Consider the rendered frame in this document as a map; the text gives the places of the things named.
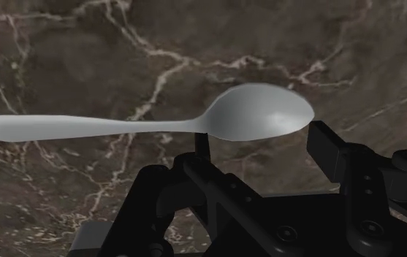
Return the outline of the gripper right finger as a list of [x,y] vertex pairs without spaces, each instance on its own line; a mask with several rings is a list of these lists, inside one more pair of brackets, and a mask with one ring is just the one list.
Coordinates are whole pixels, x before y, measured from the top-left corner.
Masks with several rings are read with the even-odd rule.
[[346,200],[346,239],[362,257],[407,257],[407,150],[381,156],[310,123],[311,158]]

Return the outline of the silver metal spoon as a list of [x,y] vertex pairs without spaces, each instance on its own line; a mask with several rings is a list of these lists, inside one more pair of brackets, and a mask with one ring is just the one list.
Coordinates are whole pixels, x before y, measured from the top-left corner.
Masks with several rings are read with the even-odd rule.
[[126,121],[68,115],[0,115],[0,141],[27,142],[146,132],[203,133],[228,141],[291,134],[314,118],[298,93],[267,83],[246,83],[219,95],[191,120]]

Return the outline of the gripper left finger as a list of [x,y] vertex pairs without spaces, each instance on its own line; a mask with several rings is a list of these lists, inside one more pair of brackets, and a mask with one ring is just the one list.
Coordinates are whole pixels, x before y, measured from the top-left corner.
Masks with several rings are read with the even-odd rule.
[[[137,174],[97,257],[265,257],[248,232],[245,207],[259,194],[210,161],[206,134],[195,150],[176,156],[172,168],[143,167]],[[189,208],[210,236],[203,253],[176,254],[164,238],[175,213]]]

